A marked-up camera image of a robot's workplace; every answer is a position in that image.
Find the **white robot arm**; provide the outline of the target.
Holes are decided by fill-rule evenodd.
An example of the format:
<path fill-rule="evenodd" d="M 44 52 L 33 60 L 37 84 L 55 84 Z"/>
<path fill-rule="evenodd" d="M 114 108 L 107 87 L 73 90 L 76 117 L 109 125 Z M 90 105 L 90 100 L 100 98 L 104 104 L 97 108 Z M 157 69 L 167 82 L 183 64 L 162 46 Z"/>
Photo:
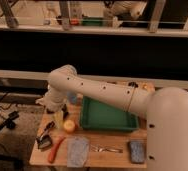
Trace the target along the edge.
<path fill-rule="evenodd" d="M 62 109 L 68 92 L 135 114 L 147 121 L 147 170 L 188 171 L 188 91 L 165 87 L 154 92 L 85 79 L 64 65 L 48 74 L 48 90 L 37 102 L 51 112 Z"/>

